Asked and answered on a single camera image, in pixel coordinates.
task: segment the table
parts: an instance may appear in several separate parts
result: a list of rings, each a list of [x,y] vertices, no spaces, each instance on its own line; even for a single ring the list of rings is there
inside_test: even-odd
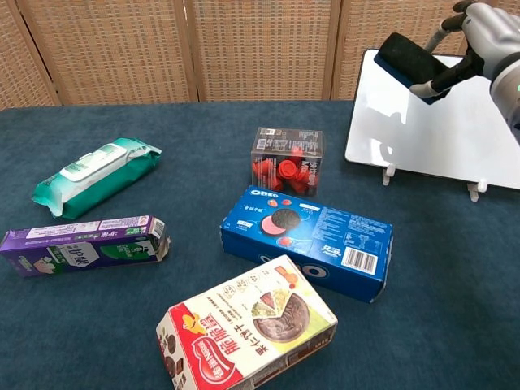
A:
[[[520,193],[346,162],[352,102],[64,106],[0,112],[0,230],[61,223],[36,183],[116,137],[163,149],[157,169],[80,218],[153,214],[159,264],[34,279],[0,262],[0,388],[168,389],[154,339],[168,306],[254,267],[223,253],[219,224],[250,181],[258,126],[324,131],[316,200],[393,223],[388,285],[372,305],[317,288],[336,338],[265,389],[516,388]],[[187,228],[187,221],[192,225]]]

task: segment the green wet wipes pack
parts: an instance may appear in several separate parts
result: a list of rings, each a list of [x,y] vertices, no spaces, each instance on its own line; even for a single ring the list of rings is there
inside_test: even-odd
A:
[[[54,217],[76,219],[154,169],[161,153],[136,138],[118,138],[42,181],[32,199]]]

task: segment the white logo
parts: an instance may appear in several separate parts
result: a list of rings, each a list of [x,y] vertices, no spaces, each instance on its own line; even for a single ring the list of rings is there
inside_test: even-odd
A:
[[[338,258],[339,256],[341,256],[341,250],[334,248],[333,246],[324,245],[321,250],[323,254],[331,256],[332,258]]]
[[[236,221],[236,224],[239,225],[239,226],[245,226],[246,228],[251,228],[253,226],[253,224],[251,222],[246,222],[246,221]]]
[[[278,197],[278,194],[276,193],[270,193],[268,191],[258,191],[257,189],[252,190],[251,195],[260,195],[261,197]]]

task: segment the clear plastic box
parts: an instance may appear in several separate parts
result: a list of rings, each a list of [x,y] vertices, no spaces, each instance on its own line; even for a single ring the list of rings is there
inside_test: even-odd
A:
[[[314,196],[323,159],[323,133],[258,128],[251,150],[252,183],[282,193]]]

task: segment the robotic hand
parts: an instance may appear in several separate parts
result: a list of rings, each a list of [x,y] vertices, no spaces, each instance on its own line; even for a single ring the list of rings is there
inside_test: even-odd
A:
[[[468,49],[456,66],[410,91],[437,96],[473,76],[491,81],[491,97],[520,145],[520,17],[475,0],[458,2],[458,13],[440,23],[425,50],[432,52],[451,32],[463,31]]]

